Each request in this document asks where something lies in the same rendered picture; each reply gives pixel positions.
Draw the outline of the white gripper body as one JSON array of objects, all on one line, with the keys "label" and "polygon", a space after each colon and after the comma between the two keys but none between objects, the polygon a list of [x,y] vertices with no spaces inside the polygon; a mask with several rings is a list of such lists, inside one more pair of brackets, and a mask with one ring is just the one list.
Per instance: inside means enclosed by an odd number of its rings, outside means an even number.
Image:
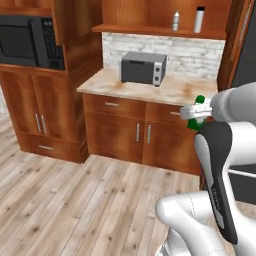
[{"label": "white gripper body", "polygon": [[180,118],[189,120],[195,118],[205,118],[211,115],[212,108],[209,103],[184,105],[180,108]]}]

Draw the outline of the green bottle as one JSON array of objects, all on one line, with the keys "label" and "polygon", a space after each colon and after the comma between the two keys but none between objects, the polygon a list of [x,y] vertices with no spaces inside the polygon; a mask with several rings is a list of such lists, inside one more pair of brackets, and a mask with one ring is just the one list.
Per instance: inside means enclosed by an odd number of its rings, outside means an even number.
[{"label": "green bottle", "polygon": [[[203,95],[198,95],[194,101],[194,104],[204,104],[209,103],[208,99]],[[195,118],[189,119],[187,123],[187,127],[191,130],[198,131],[206,122],[207,117],[205,118]]]}]

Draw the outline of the wooden base cabinet door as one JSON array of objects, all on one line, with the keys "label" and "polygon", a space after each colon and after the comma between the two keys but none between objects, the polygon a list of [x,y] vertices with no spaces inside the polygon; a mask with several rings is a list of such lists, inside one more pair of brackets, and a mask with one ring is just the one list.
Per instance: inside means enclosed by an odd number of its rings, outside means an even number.
[{"label": "wooden base cabinet door", "polygon": [[[107,156],[136,163],[142,162],[144,121],[135,118],[85,113],[88,150],[91,154]],[[136,142],[136,124],[140,123]]]},{"label": "wooden base cabinet door", "polygon": [[[151,124],[150,144],[147,144]],[[194,151],[196,132],[175,124],[145,122],[143,145],[144,164],[182,173],[200,175],[200,163]]]}]

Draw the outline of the white bottle with black cap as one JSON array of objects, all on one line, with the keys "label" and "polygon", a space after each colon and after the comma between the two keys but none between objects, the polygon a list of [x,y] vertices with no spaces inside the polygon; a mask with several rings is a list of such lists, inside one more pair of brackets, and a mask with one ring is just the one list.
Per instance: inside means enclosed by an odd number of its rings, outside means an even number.
[{"label": "white bottle with black cap", "polygon": [[196,17],[195,17],[195,23],[194,23],[194,32],[200,33],[204,18],[204,11],[205,8],[203,6],[198,6],[196,10]]}]

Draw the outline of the wooden tall cabinet door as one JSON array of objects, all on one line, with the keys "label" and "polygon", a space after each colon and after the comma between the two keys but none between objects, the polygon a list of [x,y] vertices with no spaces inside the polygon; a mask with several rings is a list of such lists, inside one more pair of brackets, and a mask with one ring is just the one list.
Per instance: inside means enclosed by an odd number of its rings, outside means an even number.
[{"label": "wooden tall cabinet door", "polygon": [[38,108],[44,115],[47,137],[76,142],[75,111],[72,89],[64,77],[32,76]]},{"label": "wooden tall cabinet door", "polygon": [[16,131],[38,134],[37,101],[29,74],[0,71],[1,86]]}]

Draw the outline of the wide wooden drawer front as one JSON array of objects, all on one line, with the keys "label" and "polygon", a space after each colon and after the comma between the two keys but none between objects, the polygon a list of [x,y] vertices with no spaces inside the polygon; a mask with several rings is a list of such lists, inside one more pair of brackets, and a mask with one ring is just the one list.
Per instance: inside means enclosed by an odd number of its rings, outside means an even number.
[{"label": "wide wooden drawer front", "polygon": [[[119,103],[120,106],[106,106],[105,102]],[[137,119],[145,118],[146,103],[144,101],[84,93],[83,103],[87,112],[99,112]]]}]

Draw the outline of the grey toaster oven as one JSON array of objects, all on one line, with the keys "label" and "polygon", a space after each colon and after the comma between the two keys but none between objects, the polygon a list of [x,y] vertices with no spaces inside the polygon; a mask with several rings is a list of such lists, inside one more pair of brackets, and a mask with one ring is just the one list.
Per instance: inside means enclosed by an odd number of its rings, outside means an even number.
[{"label": "grey toaster oven", "polygon": [[165,54],[128,52],[119,61],[119,77],[125,82],[151,84],[159,87],[166,73]]}]

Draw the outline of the black fridge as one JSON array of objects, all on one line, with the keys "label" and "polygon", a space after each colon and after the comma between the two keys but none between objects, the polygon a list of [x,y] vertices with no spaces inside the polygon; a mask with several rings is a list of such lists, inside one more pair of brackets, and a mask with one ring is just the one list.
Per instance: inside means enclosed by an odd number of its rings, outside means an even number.
[{"label": "black fridge", "polygon": [[[256,0],[240,54],[232,87],[256,82]],[[232,166],[232,170],[256,174],[256,164]],[[256,179],[229,174],[236,201],[256,205]]]}]

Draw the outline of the low wooden drawer front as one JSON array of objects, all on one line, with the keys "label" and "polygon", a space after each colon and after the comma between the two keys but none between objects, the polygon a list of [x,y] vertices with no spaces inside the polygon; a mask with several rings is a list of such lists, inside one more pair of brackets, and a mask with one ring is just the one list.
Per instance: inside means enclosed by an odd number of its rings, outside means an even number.
[{"label": "low wooden drawer front", "polygon": [[[17,132],[16,135],[22,151],[75,163],[82,163],[84,161],[77,143],[23,132]],[[38,145],[53,147],[54,150],[41,149]]]}]

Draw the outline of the black microwave oven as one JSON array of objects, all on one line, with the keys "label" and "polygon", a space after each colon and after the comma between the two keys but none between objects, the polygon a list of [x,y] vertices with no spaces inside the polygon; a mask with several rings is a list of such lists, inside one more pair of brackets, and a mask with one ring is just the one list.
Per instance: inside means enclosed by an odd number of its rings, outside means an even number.
[{"label": "black microwave oven", "polygon": [[0,15],[0,63],[64,70],[52,18]]}]

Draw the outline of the open wooden wall cabinet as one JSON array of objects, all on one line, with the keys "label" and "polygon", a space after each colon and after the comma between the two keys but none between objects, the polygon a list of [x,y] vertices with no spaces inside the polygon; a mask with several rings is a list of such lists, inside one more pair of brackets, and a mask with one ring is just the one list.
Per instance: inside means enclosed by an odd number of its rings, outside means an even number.
[{"label": "open wooden wall cabinet", "polygon": [[[232,0],[102,0],[101,24],[93,32],[225,39]],[[200,33],[194,32],[196,10],[205,8]],[[172,30],[175,11],[179,29]]]}]

